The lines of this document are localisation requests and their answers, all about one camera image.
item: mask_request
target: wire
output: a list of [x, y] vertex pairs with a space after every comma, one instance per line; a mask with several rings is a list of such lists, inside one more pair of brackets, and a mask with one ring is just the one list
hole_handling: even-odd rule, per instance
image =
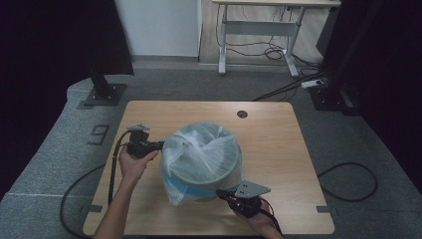
[[330, 195], [330, 196], [332, 196], [332, 197], [334, 197], [336, 199], [339, 199], [341, 201], [347, 201], [347, 202], [359, 202], [359, 201], [363, 201], [363, 200], [369, 198], [370, 196], [372, 196], [376, 192], [376, 190], [378, 189], [378, 179], [376, 178], [375, 174], [368, 167], [366, 167], [366, 166], [364, 166], [364, 165], [362, 165], [360, 163], [357, 163], [357, 162], [344, 162], [344, 163], [338, 164], [336, 166], [330, 167], [326, 171], [318, 174], [317, 177], [320, 178], [323, 175], [325, 175], [326, 173], [328, 173], [330, 171], [333, 171], [334, 169], [339, 168], [341, 166], [345, 166], [345, 165], [356, 165], [356, 166], [360, 166], [363, 169], [365, 169], [367, 172], [369, 172], [369, 174], [372, 176], [372, 178], [373, 178], [373, 180], [375, 182], [375, 185], [373, 186], [372, 190], [369, 193], [367, 193], [366, 195], [364, 195], [362, 197], [359, 197], [359, 198], [345, 198], [345, 197], [341, 197], [341, 196], [338, 196], [338, 195], [332, 193], [331, 191], [327, 190], [326, 188], [324, 188], [322, 186], [321, 186], [321, 189], [325, 193], [327, 193], [328, 195]]
[[[285, 54], [283, 53], [284, 48], [282, 48], [278, 45], [272, 44], [271, 42], [273, 40], [274, 40], [274, 36], [271, 37], [270, 42], [268, 43], [269, 48], [267, 48], [264, 51], [264, 54], [270, 60], [280, 60], [285, 56]], [[277, 58], [271, 57], [270, 54], [272, 54], [272, 53], [277, 53], [279, 55], [279, 57], [277, 57]]]
[[274, 214], [271, 214], [270, 212], [268, 212], [268, 211], [266, 211], [266, 210], [264, 210], [264, 209], [262, 209], [262, 208], [259, 208], [258, 209], [258, 212], [260, 212], [260, 213], [262, 213], [262, 214], [264, 214], [264, 215], [266, 215], [266, 216], [268, 216], [272, 221], [273, 221], [273, 223], [274, 223], [274, 226], [276, 227], [276, 229], [280, 232], [280, 234], [282, 234], [282, 236], [284, 237], [284, 235], [283, 235], [283, 232], [282, 232], [282, 228], [280, 228], [280, 224], [279, 224], [279, 221], [277, 220], [277, 218], [274, 216]]
[[245, 19], [249, 20], [248, 17], [246, 16], [246, 14], [245, 14], [245, 5], [242, 5], [242, 13], [243, 13], [243, 16], [245, 17]]
[[[291, 100], [297, 93], [298, 87], [301, 85], [301, 83], [306, 81], [311, 81], [315, 79], [320, 79], [324, 77], [328, 77], [330, 75], [330, 72], [326, 69], [325, 64], [323, 63], [313, 63], [306, 60], [303, 60], [302, 58], [298, 57], [297, 55], [292, 54], [292, 56], [295, 58], [295, 60], [298, 63], [304, 64], [305, 66], [301, 68], [301, 77], [297, 79], [296, 81], [289, 83], [279, 89], [276, 89], [272, 92], [269, 92], [267, 94], [264, 94], [260, 97], [254, 98], [252, 102], [257, 102], [263, 99], [267, 99], [270, 97], [273, 97], [275, 95], [279, 94], [286, 94], [283, 98], [279, 99], [278, 102], [287, 102]], [[288, 97], [287, 92], [294, 91], [294, 93]]]
[[[216, 18], [216, 26], [215, 26], [215, 37], [216, 37], [218, 46], [219, 47], [222, 47], [221, 44], [220, 44], [220, 40], [218, 38], [218, 26], [219, 26], [218, 19], [220, 18], [220, 8], [221, 8], [221, 5], [219, 5], [218, 6], [218, 9], [217, 9], [217, 18]], [[270, 45], [270, 47], [275, 47], [275, 48], [278, 48], [278, 49], [282, 49], [281, 51], [283, 51], [284, 48], [271, 43], [271, 41], [273, 40], [273, 38], [274, 37], [272, 37], [269, 42], [255, 42], [255, 43], [245, 43], [245, 44], [232, 44], [232, 43], [225, 42], [225, 44], [228, 45], [228, 46], [232, 46], [232, 47], [244, 47], [244, 46], [268, 44], [268, 45]], [[261, 53], [261, 54], [245, 54], [245, 53], [239, 52], [239, 51], [234, 50], [234, 49], [231, 49], [231, 48], [226, 48], [226, 51], [232, 51], [232, 52], [235, 52], [235, 53], [237, 53], [239, 55], [242, 55], [242, 56], [245, 56], [245, 57], [261, 57], [261, 56], [267, 56], [267, 58], [269, 58], [271, 60], [281, 59], [281, 58], [272, 59], [271, 57], [269, 57], [269, 53], [273, 53], [269, 49], [267, 49], [264, 53]]]
[[63, 198], [62, 198], [62, 202], [61, 202], [61, 204], [60, 204], [60, 221], [62, 222], [62, 225], [65, 227], [65, 229], [66, 229], [66, 231], [68, 231], [69, 233], [71, 233], [72, 235], [74, 235], [74, 236], [76, 236], [76, 237], [79, 237], [79, 238], [91, 238], [91, 237], [89, 237], [89, 236], [87, 236], [87, 235], [81, 235], [81, 234], [78, 234], [78, 233], [76, 233], [76, 232], [74, 232], [67, 224], [66, 224], [66, 220], [65, 220], [65, 213], [64, 213], [64, 211], [65, 211], [65, 203], [66, 203], [66, 200], [67, 200], [67, 198], [68, 198], [68, 195], [69, 195], [69, 193], [72, 191], [72, 189], [80, 182], [80, 181], [82, 181], [84, 178], [86, 178], [88, 175], [90, 175], [91, 173], [93, 173], [93, 172], [95, 172], [95, 171], [97, 171], [97, 170], [99, 170], [100, 168], [102, 168], [102, 167], [104, 167], [105, 166], [105, 164], [103, 164], [103, 165], [100, 165], [100, 166], [98, 166], [98, 167], [96, 167], [96, 168], [94, 168], [94, 169], [92, 169], [91, 171], [89, 171], [89, 172], [87, 172], [86, 174], [84, 174], [82, 177], [80, 177], [78, 180], [76, 180], [69, 188], [68, 188], [68, 190], [65, 192], [65, 194], [63, 195]]
[[108, 186], [108, 205], [111, 204], [112, 195], [113, 195], [113, 192], [114, 192], [114, 177], [115, 177], [115, 168], [116, 168], [116, 165], [117, 165], [118, 150], [121, 147], [121, 141], [123, 140], [124, 136], [127, 135], [128, 133], [129, 133], [129, 130], [127, 130], [126, 132], [124, 132], [121, 135], [121, 137], [118, 139], [117, 143], [115, 144], [114, 153], [112, 154], [111, 174], [109, 176], [109, 186]]
[[274, 7], [276, 10], [274, 10], [274, 13], [273, 13], [273, 15], [271, 15], [271, 17], [270, 17], [270, 21], [272, 21], [272, 22], [274, 22], [274, 20], [276, 19], [276, 16], [278, 15], [278, 12], [279, 12], [279, 7]]
[[285, 12], [286, 12], [286, 7], [283, 8], [283, 13], [280, 16], [280, 20], [279, 20], [280, 22], [283, 22], [283, 17], [285, 16]]
[[263, 197], [261, 197], [261, 200], [265, 201], [265, 202], [268, 204], [268, 206], [269, 206], [269, 207], [270, 207], [270, 209], [271, 209], [271, 214], [273, 214], [273, 216], [274, 216], [274, 209], [273, 209], [273, 206], [270, 204], [270, 202], [269, 202], [269, 201], [267, 201], [267, 199], [265, 199], [265, 198], [263, 198]]

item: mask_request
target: transparent plastic bag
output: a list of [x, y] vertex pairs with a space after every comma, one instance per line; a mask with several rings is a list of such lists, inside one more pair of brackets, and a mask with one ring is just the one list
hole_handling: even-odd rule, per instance
[[212, 122], [190, 124], [165, 140], [161, 171], [171, 204], [215, 198], [242, 181], [237, 138]]

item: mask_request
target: power strip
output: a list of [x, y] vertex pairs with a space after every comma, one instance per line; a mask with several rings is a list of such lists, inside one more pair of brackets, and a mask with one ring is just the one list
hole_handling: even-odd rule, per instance
[[323, 87], [323, 82], [321, 80], [314, 80], [302, 83], [302, 88], [312, 88], [312, 87]]

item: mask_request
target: white desk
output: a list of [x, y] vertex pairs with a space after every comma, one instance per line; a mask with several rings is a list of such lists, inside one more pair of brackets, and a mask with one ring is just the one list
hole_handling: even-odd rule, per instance
[[[285, 59], [289, 66], [292, 77], [299, 76], [292, 58], [293, 47], [301, 29], [307, 7], [338, 7], [338, 0], [212, 0], [213, 3], [224, 5], [222, 19], [222, 46], [220, 48], [220, 60], [218, 72], [226, 74], [226, 35], [260, 35], [260, 36], [286, 36], [291, 37], [289, 46], [284, 50]], [[296, 22], [252, 22], [252, 21], [228, 21], [228, 5], [254, 5], [254, 6], [289, 6], [301, 7], [301, 12]]]

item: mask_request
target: table leg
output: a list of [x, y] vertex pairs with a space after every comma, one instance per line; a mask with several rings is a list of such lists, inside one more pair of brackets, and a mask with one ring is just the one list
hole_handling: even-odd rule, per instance
[[301, 12], [299, 13], [298, 20], [296, 21], [296, 26], [294, 30], [294, 35], [292, 36], [291, 41], [289, 42], [289, 46], [287, 50], [284, 50], [283, 53], [285, 54], [286, 63], [288, 64], [289, 70], [291, 71], [292, 77], [297, 78], [299, 76], [298, 70], [296, 69], [294, 59], [292, 57], [293, 47], [295, 46], [296, 38], [298, 37], [299, 30], [302, 26], [302, 20], [304, 19], [305, 15], [305, 7], [301, 7]]
[[224, 5], [223, 21], [221, 25], [222, 42], [220, 47], [220, 61], [218, 63], [218, 73], [220, 75], [226, 74], [226, 24], [227, 24], [227, 6]]

